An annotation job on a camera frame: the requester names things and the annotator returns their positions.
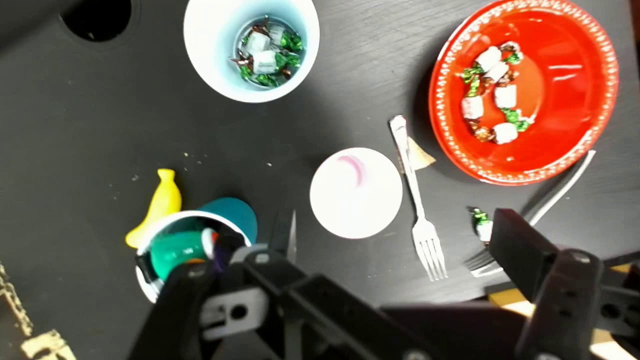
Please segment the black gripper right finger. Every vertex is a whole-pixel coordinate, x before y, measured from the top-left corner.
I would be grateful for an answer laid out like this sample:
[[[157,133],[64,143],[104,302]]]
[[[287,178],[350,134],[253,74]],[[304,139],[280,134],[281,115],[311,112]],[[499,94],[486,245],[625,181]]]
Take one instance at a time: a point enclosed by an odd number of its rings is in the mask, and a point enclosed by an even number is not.
[[[534,305],[515,343],[515,358],[587,360],[599,260],[576,248],[557,251],[509,208],[493,213],[489,255]]]

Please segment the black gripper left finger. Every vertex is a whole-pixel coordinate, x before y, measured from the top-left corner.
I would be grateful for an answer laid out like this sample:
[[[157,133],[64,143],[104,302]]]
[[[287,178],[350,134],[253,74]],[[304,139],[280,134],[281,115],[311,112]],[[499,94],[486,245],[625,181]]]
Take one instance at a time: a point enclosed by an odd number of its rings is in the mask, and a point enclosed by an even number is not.
[[[225,267],[214,260],[173,268],[128,354],[128,360],[211,360],[227,338],[252,332],[281,360],[287,358],[286,316],[277,297],[252,268],[286,264],[264,245],[220,246]]]

